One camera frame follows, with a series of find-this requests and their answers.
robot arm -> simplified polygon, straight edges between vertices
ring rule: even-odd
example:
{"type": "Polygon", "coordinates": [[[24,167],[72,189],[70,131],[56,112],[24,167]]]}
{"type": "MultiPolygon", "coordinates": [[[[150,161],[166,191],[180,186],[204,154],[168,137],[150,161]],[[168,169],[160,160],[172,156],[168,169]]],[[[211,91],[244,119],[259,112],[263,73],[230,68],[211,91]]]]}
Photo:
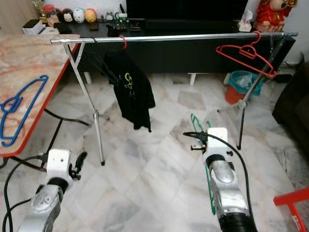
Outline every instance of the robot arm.
{"type": "Polygon", "coordinates": [[[67,189],[73,185],[87,153],[77,159],[75,168],[70,164],[70,151],[52,149],[47,161],[47,184],[39,186],[30,201],[30,211],[18,232],[51,232],[55,219],[60,214],[60,204],[67,189]]]}
{"type": "MultiPolygon", "coordinates": [[[[184,133],[197,137],[196,133],[184,133]]],[[[208,134],[227,142],[226,128],[209,128],[208,134]]],[[[204,146],[192,149],[207,150],[203,154],[203,163],[210,172],[210,188],[213,192],[216,214],[223,232],[255,232],[255,225],[246,201],[238,187],[238,178],[229,162],[229,147],[224,143],[204,135],[199,138],[204,146]]]]}

clothes rack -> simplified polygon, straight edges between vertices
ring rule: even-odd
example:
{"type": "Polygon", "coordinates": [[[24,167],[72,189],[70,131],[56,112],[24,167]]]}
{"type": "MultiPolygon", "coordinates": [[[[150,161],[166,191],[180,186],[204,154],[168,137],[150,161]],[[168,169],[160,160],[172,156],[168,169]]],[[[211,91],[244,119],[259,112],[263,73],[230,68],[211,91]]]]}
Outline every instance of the clothes rack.
{"type": "MultiPolygon", "coordinates": [[[[270,63],[275,59],[277,53],[282,48],[286,38],[288,37],[294,37],[297,36],[297,32],[264,32],[261,33],[261,37],[263,38],[270,38],[271,44],[273,43],[273,39],[275,37],[281,38],[278,42],[277,46],[273,49],[271,48],[271,59],[270,63]]],[[[200,35],[173,35],[173,36],[140,36],[140,37],[126,37],[127,42],[150,42],[150,41],[181,41],[181,40],[209,40],[209,39],[231,39],[231,38],[256,38],[258,35],[256,33],[228,33],[228,34],[200,34],[200,35]]],[[[103,154],[103,146],[101,141],[101,134],[100,134],[100,128],[98,124],[99,120],[99,113],[98,110],[95,108],[93,101],[88,93],[87,87],[85,86],[81,75],[77,69],[78,64],[81,60],[83,50],[85,43],[123,43],[123,38],[79,38],[79,39],[52,39],[51,44],[62,44],[64,46],[64,49],[70,59],[70,63],[73,67],[73,70],[75,72],[75,75],[78,79],[79,84],[81,85],[81,88],[83,90],[83,93],[85,97],[88,100],[88,103],[90,105],[91,110],[93,111],[93,118],[98,138],[98,146],[99,146],[99,152],[100,152],[100,159],[101,159],[101,165],[105,164],[105,158],[103,154]],[[77,58],[74,59],[72,51],[70,49],[70,44],[81,44],[79,52],[77,54],[77,58]]],[[[255,89],[258,81],[262,78],[262,75],[259,75],[256,79],[255,83],[250,88],[249,92],[247,93],[245,100],[237,104],[237,106],[240,106],[240,104],[244,105],[244,107],[241,107],[242,109],[242,123],[240,126],[239,134],[240,134],[240,143],[241,144],[241,136],[242,136],[242,128],[243,128],[243,118],[244,118],[244,108],[246,107],[246,100],[249,98],[253,90],[255,89]]]]}

red chair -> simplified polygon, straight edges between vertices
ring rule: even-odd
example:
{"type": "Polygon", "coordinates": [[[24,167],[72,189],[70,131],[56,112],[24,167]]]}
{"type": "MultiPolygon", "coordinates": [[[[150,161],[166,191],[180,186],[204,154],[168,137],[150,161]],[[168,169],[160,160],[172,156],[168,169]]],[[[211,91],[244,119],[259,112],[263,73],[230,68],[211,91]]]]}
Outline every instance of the red chair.
{"type": "Polygon", "coordinates": [[[307,232],[305,224],[303,223],[299,212],[297,211],[294,203],[309,200],[309,187],[290,192],[281,196],[274,197],[274,203],[276,206],[286,204],[293,216],[294,222],[300,232],[307,232]]]}

red plush toy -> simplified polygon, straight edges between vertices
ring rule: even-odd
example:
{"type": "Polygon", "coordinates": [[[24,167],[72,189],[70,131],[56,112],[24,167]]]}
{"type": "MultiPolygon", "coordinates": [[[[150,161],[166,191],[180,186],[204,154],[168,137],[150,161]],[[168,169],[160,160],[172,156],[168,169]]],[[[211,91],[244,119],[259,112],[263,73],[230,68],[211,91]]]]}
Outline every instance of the red plush toy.
{"type": "Polygon", "coordinates": [[[278,32],[297,0],[261,0],[254,27],[260,32],[278,32]]]}

plastic bag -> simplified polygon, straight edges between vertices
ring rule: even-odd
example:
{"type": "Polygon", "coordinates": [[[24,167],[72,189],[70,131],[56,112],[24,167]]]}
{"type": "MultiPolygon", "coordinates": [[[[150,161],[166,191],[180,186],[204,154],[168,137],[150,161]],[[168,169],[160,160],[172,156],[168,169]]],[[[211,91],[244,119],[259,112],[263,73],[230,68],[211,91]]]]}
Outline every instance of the plastic bag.
{"type": "MultiPolygon", "coordinates": [[[[248,72],[248,71],[235,71],[232,72],[231,77],[228,81],[228,84],[233,86],[234,89],[240,94],[246,94],[254,81],[256,80],[257,75],[248,72]]],[[[259,81],[258,85],[253,91],[254,95],[260,95],[263,82],[259,81]]]]}

